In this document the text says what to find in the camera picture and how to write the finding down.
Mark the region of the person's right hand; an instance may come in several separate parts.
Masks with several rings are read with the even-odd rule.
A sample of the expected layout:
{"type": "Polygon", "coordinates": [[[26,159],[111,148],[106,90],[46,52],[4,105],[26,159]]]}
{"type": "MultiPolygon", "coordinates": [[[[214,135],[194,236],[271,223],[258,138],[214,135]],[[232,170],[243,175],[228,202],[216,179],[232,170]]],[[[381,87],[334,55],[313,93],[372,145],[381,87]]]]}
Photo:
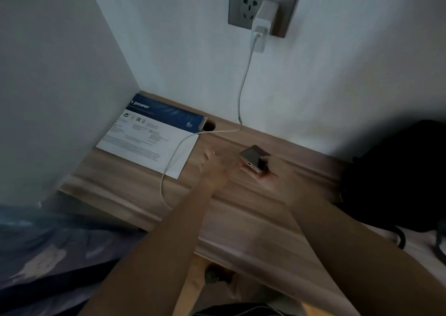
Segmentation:
{"type": "Polygon", "coordinates": [[[266,189],[269,189],[287,203],[295,202],[303,197],[306,186],[304,181],[294,172],[293,168],[279,158],[279,180],[257,181],[266,189]]]}

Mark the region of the person's left hand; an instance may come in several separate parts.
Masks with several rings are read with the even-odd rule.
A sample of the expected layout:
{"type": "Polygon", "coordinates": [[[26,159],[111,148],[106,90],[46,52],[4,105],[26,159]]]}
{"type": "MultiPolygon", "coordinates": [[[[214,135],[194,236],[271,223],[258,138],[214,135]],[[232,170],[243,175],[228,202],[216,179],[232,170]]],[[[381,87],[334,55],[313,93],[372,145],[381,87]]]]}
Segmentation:
{"type": "Polygon", "coordinates": [[[222,161],[222,164],[224,166],[223,172],[213,174],[202,174],[200,172],[198,187],[215,192],[224,187],[232,175],[241,170],[242,167],[241,161],[235,161],[232,164],[226,164],[222,161]]]}

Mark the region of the small grey power bank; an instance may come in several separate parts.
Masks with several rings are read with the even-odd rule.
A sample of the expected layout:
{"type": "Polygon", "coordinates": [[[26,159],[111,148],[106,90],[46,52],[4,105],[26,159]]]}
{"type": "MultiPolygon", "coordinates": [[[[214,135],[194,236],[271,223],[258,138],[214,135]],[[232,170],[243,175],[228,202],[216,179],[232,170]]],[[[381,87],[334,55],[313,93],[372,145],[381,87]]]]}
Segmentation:
{"type": "Polygon", "coordinates": [[[269,156],[271,154],[258,145],[252,145],[239,154],[241,169],[262,176],[267,171],[267,161],[264,158],[269,156]]]}

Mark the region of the person's left forearm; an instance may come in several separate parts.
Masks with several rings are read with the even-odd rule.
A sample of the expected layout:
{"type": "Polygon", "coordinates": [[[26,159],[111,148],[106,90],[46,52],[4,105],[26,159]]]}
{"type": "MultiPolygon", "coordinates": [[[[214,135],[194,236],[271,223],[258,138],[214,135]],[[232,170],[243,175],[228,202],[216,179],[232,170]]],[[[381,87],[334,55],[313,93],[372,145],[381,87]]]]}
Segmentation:
{"type": "Polygon", "coordinates": [[[116,265],[79,316],[172,316],[210,199],[225,184],[201,179],[116,265]]]}

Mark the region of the person's right forearm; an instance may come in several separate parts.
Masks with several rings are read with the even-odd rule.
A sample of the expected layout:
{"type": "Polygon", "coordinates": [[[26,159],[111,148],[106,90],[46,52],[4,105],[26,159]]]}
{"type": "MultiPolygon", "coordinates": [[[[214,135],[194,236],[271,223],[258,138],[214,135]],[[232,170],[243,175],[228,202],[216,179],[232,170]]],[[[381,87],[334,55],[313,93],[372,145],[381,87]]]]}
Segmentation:
{"type": "Polygon", "coordinates": [[[415,258],[307,186],[284,201],[316,256],[361,316],[446,316],[446,287],[415,258]]]}

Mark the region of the blue and white flat box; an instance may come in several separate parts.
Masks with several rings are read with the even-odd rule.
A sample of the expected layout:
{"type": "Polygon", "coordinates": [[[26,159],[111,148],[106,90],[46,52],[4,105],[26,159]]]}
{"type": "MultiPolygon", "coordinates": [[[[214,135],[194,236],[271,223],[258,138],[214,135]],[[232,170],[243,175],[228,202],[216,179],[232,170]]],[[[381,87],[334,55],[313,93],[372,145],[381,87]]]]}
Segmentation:
{"type": "Polygon", "coordinates": [[[137,93],[96,145],[178,179],[207,117],[137,93]]]}

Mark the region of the black bag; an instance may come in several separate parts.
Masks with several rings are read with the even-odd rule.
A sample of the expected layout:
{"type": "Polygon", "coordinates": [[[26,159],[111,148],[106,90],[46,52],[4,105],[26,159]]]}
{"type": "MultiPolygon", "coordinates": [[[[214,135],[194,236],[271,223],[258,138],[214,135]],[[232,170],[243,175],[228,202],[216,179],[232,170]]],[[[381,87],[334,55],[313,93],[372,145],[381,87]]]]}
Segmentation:
{"type": "Polygon", "coordinates": [[[446,266],[446,123],[422,120],[354,158],[343,172],[340,210],[399,237],[401,228],[436,232],[432,248],[446,266]]]}

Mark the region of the person's black shorts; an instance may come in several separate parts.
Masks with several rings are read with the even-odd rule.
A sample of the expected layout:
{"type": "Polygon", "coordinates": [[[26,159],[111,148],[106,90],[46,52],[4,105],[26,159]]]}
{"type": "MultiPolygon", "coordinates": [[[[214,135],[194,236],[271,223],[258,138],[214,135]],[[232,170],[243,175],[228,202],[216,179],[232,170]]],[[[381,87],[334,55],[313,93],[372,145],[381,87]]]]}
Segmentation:
{"type": "Polygon", "coordinates": [[[215,305],[192,313],[192,316],[282,316],[265,303],[230,303],[215,305]]]}

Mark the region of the white charger plug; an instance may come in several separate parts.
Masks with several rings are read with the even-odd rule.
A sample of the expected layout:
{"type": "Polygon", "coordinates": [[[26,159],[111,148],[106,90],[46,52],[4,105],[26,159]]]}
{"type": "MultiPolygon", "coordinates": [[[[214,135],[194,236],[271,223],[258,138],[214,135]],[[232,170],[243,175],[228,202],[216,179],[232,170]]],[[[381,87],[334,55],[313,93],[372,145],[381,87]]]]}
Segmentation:
{"type": "Polygon", "coordinates": [[[279,3],[272,0],[262,0],[260,8],[253,19],[251,49],[252,52],[263,53],[266,41],[276,20],[279,3]]]}

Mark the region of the blue patterned bedding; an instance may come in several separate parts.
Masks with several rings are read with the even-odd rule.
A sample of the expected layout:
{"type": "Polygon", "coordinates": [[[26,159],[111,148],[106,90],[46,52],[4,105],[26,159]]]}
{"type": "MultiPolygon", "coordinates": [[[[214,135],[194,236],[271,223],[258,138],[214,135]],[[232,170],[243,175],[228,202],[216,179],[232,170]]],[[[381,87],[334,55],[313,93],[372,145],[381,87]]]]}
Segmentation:
{"type": "Polygon", "coordinates": [[[146,234],[93,217],[0,205],[0,316],[77,316],[146,234]]]}

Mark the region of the grey wall socket plate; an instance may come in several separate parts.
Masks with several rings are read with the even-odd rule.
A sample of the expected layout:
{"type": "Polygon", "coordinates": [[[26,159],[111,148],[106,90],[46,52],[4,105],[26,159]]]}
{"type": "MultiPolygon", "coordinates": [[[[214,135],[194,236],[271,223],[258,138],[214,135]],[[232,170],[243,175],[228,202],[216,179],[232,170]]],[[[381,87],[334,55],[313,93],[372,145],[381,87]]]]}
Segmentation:
{"type": "MultiPolygon", "coordinates": [[[[229,0],[228,24],[250,30],[263,1],[265,0],[229,0]]],[[[285,38],[299,0],[270,1],[278,4],[276,18],[270,34],[275,37],[285,38]]]]}

